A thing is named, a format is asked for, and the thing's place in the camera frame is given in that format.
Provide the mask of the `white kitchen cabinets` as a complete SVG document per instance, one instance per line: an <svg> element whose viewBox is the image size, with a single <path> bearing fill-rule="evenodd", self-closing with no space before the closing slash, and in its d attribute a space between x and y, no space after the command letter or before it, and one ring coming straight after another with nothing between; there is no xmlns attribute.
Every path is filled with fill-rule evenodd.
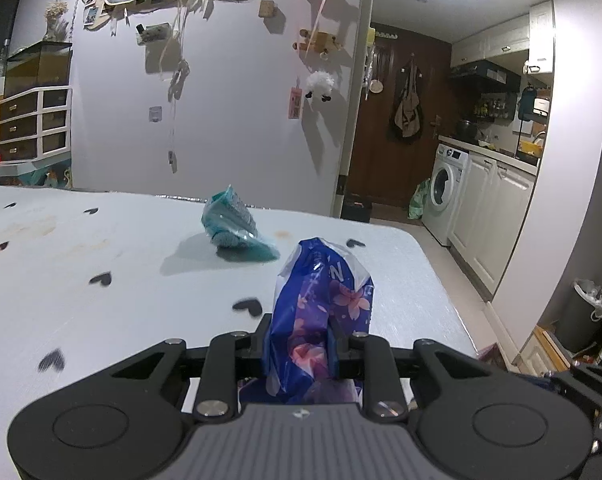
<svg viewBox="0 0 602 480"><path fill-rule="evenodd" d="M528 211L535 177L471 153L450 234L453 253L485 300L504 277Z"/></svg>

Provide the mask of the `white sheep wall toy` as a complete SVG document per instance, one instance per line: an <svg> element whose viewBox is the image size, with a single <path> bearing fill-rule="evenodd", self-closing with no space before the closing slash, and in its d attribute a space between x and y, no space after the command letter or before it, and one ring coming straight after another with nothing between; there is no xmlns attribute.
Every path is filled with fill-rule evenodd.
<svg viewBox="0 0 602 480"><path fill-rule="evenodd" d="M336 78L325 70L315 70L305 81L304 97L307 100L320 98L322 102L330 102L333 90L336 88Z"/></svg>

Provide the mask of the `blue purple floral wrapper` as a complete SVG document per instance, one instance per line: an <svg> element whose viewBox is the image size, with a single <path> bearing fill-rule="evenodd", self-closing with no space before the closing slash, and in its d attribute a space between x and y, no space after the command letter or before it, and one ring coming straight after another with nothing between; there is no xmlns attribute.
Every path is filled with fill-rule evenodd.
<svg viewBox="0 0 602 480"><path fill-rule="evenodd" d="M243 403L326 404L359 400L361 386L338 379L330 364L330 324L344 335L371 324L375 285L343 246L319 237L301 240L277 275L265 337L265 374L241 388Z"/></svg>

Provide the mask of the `white drawer sideboard wooden top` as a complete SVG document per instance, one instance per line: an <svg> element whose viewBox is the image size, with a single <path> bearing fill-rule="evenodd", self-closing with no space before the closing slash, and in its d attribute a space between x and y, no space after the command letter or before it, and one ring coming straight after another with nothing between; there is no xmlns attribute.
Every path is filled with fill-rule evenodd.
<svg viewBox="0 0 602 480"><path fill-rule="evenodd" d="M536 325L511 364L521 373L543 376L568 370L572 361L573 353L560 344L554 329Z"/></svg>

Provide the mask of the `black floor box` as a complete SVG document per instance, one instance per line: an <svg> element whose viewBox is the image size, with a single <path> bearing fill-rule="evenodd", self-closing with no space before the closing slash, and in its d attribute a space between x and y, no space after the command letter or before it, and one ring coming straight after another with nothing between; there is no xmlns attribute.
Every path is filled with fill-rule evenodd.
<svg viewBox="0 0 602 480"><path fill-rule="evenodd" d="M371 222L371 213L373 212L373 203L356 194L347 194L344 196L341 208L340 218L344 220L369 223Z"/></svg>

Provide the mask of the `black range hood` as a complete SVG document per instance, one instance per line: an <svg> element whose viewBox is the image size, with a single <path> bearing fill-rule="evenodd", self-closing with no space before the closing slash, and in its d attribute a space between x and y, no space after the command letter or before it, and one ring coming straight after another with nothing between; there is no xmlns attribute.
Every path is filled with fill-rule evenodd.
<svg viewBox="0 0 602 480"><path fill-rule="evenodd" d="M480 93L514 93L521 84L520 75L487 60L452 67L450 78Z"/></svg>

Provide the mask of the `bag hanging on door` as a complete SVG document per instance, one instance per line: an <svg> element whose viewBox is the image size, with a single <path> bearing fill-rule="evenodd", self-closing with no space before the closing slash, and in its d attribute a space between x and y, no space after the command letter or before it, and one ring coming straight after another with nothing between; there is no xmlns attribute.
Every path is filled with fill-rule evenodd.
<svg viewBox="0 0 602 480"><path fill-rule="evenodd" d="M412 144L423 133L419 81L423 74L412 56L395 77L390 130L397 141Z"/></svg>

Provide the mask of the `glass tank on shelf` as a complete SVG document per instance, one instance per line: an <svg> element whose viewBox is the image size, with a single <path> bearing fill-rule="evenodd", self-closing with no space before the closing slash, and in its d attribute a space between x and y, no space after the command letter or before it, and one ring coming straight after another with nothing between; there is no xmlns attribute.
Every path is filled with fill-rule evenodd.
<svg viewBox="0 0 602 480"><path fill-rule="evenodd" d="M71 44L42 40L6 60L4 96L39 87L69 84Z"/></svg>

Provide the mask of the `teal crumpled wrapper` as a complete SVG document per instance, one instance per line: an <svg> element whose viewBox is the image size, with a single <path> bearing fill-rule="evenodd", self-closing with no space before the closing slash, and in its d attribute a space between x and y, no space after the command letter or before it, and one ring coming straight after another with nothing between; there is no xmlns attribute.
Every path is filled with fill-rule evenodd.
<svg viewBox="0 0 602 480"><path fill-rule="evenodd" d="M207 200L201 224L210 242L224 252L237 252L258 261L280 256L276 245L259 232L249 208L231 185Z"/></svg>

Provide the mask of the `pink wall tag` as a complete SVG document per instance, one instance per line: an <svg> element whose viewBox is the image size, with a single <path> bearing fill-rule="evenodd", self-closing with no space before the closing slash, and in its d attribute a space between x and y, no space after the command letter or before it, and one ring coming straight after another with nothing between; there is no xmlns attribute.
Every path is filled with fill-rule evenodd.
<svg viewBox="0 0 602 480"><path fill-rule="evenodd" d="M303 92L300 87L292 87L289 94L288 118L299 119L303 101Z"/></svg>

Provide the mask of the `white washing machine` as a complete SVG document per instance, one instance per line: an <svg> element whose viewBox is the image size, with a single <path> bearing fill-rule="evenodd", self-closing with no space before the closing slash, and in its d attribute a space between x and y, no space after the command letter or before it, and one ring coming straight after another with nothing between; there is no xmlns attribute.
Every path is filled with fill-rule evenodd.
<svg viewBox="0 0 602 480"><path fill-rule="evenodd" d="M423 209L423 225L443 247L450 245L468 166L467 152L446 144L438 146Z"/></svg>

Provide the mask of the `green plastic bag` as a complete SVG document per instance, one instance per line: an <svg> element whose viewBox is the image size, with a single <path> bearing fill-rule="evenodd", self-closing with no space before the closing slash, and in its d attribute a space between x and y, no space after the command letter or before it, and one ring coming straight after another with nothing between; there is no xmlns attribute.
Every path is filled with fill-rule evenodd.
<svg viewBox="0 0 602 480"><path fill-rule="evenodd" d="M423 218L423 211L425 211L425 205L430 190L430 182L431 179L428 178L417 185L417 188L408 203L407 217L409 220L420 220Z"/></svg>

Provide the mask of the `white drawer shelf unit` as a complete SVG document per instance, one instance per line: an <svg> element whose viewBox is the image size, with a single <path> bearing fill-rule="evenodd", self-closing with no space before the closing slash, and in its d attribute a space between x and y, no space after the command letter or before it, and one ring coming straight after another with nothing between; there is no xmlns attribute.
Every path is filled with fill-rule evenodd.
<svg viewBox="0 0 602 480"><path fill-rule="evenodd" d="M3 162L39 162L71 148L69 86L36 87L0 101Z"/></svg>

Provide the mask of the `brown wooden door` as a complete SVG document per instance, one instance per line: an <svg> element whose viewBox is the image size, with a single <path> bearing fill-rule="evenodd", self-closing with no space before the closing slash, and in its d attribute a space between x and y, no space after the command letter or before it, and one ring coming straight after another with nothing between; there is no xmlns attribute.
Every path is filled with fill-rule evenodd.
<svg viewBox="0 0 602 480"><path fill-rule="evenodd" d="M373 81L383 89L361 97L347 181L348 195L405 206L430 177L438 136L457 118L449 81L452 45L418 32L373 25ZM409 81L417 84L420 130L404 136L397 112Z"/></svg>

